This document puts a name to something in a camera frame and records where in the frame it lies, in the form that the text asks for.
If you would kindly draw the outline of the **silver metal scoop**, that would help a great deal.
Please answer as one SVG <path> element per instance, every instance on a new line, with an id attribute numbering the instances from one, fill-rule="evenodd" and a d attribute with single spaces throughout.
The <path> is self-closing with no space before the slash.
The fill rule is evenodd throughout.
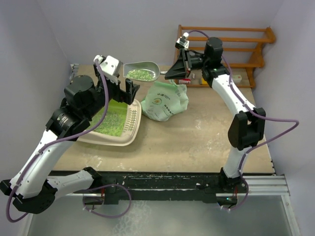
<path id="1" fill-rule="evenodd" d="M 123 76 L 126 79 L 154 82 L 160 75 L 165 74 L 166 71 L 161 71 L 160 67 L 152 61 L 126 63 L 123 65 Z"/>

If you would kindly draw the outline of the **green cat litter bag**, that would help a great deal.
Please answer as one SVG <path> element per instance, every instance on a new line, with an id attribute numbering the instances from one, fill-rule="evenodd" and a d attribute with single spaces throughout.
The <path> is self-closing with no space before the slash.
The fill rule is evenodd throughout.
<path id="1" fill-rule="evenodd" d="M 155 121 L 167 121 L 187 110 L 188 103 L 186 85 L 155 81 L 141 101 L 142 114 Z"/>

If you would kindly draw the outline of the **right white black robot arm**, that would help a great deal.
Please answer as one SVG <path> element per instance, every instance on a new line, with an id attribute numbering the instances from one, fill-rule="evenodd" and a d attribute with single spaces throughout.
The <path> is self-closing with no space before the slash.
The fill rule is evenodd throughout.
<path id="1" fill-rule="evenodd" d="M 217 37 L 208 38 L 204 52 L 189 49 L 188 33 L 176 41 L 179 55 L 172 67 L 165 72 L 167 80 L 187 78 L 193 70 L 201 70 L 203 79 L 225 102 L 233 115 L 228 130 L 231 149 L 226 164 L 221 169 L 218 184 L 223 192 L 231 192 L 243 183 L 242 169 L 246 156 L 263 139 L 265 110 L 256 108 L 249 102 L 230 77 L 230 72 L 222 64 L 222 41 Z"/>

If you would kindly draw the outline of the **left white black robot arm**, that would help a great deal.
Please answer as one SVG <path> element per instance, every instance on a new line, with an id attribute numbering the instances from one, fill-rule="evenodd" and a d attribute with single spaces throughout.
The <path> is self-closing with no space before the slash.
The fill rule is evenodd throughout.
<path id="1" fill-rule="evenodd" d="M 1 181 L 0 189 L 8 196 L 6 217 L 10 222 L 16 222 L 10 216 L 11 205 L 25 215 L 39 214 L 67 194 L 76 191 L 95 193 L 103 188 L 102 176 L 92 167 L 61 178 L 48 177 L 65 151 L 80 136 L 96 128 L 90 125 L 93 116 L 100 110 L 106 116 L 112 99 L 132 104 L 140 88 L 132 80 L 126 79 L 126 89 L 121 90 L 120 82 L 110 80 L 110 76 L 118 78 L 119 75 L 105 72 L 97 63 L 94 64 L 94 72 L 98 77 L 97 84 L 87 75 L 71 79 L 64 88 L 65 97 L 60 107 L 46 123 L 46 129 L 30 159 L 14 178 Z"/>

